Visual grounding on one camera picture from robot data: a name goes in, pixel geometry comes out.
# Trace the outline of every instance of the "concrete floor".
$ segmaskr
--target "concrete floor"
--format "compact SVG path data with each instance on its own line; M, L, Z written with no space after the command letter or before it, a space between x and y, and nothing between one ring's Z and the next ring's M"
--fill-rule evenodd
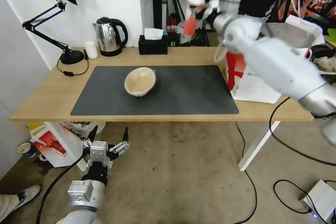
M285 122L276 133L305 153L336 162L336 150L318 131L321 121ZM238 124L247 146L264 126ZM238 169L243 141L234 122L108 123L97 140L118 143L125 126L129 127L131 148L114 161L109 171L104 207L98 214L102 223L234 223L251 213L253 188ZM23 157L0 181L0 193L15 193L35 183L46 190L62 170L42 168ZM285 208L275 197L273 184L283 178L308 189L319 179L336 180L335 168L307 160L274 139L247 170L258 192L258 208L250 224L316 223L310 215ZM45 203L41 223L56 223L70 211L67 189L82 175L74 167L56 184ZM303 209L298 190L284 184L278 191L289 205ZM41 197L4 223L35 223Z

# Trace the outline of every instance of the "pants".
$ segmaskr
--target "pants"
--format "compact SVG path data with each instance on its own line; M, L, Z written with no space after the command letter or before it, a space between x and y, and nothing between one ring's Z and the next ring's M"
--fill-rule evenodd
M0 195L0 222L3 221L19 204L16 195Z

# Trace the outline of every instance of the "black desk lamp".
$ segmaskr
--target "black desk lamp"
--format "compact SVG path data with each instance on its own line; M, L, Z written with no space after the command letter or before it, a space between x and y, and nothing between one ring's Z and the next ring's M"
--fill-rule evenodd
M37 15L36 17L32 18L29 21L26 21L22 24L23 28L25 28L26 30L36 34L37 36L47 40L48 42L54 44L55 46L61 48L63 50L63 53L60 57L60 60L63 64L75 64L80 62L82 59L84 59L84 54L81 51L73 51L71 49L69 49L69 46L65 43L56 41L54 39L49 38L48 36L44 35L43 33L37 31L35 28L37 26L39 26L40 24L43 24L45 21L48 21L49 19L55 17L56 15L60 14L61 12L65 11L65 5L66 3L64 3L62 0L56 0L57 4L55 4L53 7L51 7L50 9L46 10L45 12L41 13L40 15ZM76 0L68 0L69 2L76 4L77 2ZM44 18L44 19L39 19L37 20L39 17L43 16L44 14L48 13L49 11L55 9L55 8L59 8L60 11L56 12L55 14L52 14L51 16Z

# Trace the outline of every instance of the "white table leg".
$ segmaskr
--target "white table leg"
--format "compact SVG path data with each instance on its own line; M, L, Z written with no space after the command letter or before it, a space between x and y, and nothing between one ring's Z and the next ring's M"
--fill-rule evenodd
M272 124L271 129L273 132L279 124L280 124L280 121L275 121ZM260 151L261 147L266 143L266 141L269 139L271 135L272 134L269 130L268 123L267 123L267 128L264 129L261 135L252 142L248 150L245 152L243 158L239 162L238 166L241 171L245 171L245 169L248 167L248 165L251 163L253 158Z
M75 162L83 153L83 143L74 135L66 133L58 122L44 122L51 133L57 138L62 147L66 150L68 155ZM86 170L86 162L84 159L77 163L79 169L84 172Z

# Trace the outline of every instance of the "wooden table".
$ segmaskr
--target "wooden table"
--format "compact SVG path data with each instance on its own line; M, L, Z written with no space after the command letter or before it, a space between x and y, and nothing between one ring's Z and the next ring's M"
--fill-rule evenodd
M62 130L59 122L62 121L268 121L277 104L257 103L250 101L236 101L239 114L214 115L70 115L77 99L96 66L154 66L154 65L214 65L214 47L177 47L168 49L168 55L139 55L138 48L124 48L123 52L115 57L99 56L89 60L88 71L80 76L67 77L54 68L50 74L28 96L26 101L11 115L11 121L44 121L59 135ZM62 70L81 73L86 69L86 61L75 65L59 66ZM219 68L224 73L223 65ZM296 101L290 99L279 108L273 117L273 130L280 121L310 121L312 115L305 111ZM239 168L245 170L257 152L270 136L266 129L262 137L256 139L239 163ZM79 144L70 144L62 141L67 152L73 155L74 160L80 156ZM85 170L85 162L79 162L81 170Z

